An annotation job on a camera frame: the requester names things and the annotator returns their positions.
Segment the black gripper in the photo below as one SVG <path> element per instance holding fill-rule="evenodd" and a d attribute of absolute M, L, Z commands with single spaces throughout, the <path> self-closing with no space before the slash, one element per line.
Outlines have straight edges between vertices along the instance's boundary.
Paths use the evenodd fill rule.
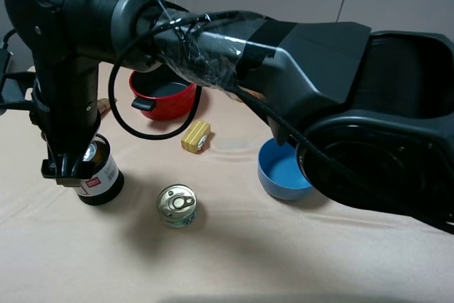
<path fill-rule="evenodd" d="M 81 159 L 99 127 L 99 61 L 67 57 L 51 62 L 36 57 L 34 67 L 35 122 L 48 153 L 41 174 L 55 178 L 58 185 L 79 187 L 93 175 L 93 162 Z"/>

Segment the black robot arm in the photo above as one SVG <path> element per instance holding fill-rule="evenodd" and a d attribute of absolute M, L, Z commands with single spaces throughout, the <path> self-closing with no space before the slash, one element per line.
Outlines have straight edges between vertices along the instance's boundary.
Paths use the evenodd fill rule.
<path fill-rule="evenodd" d="M 195 14 L 164 0 L 4 0 L 34 72 L 1 75 L 1 110 L 28 111 L 47 144 L 42 176 L 76 187 L 99 129 L 101 62 L 168 66 L 242 100 L 295 147 L 301 172 L 346 206 L 453 232 L 453 42 L 354 22 L 250 11 Z"/>

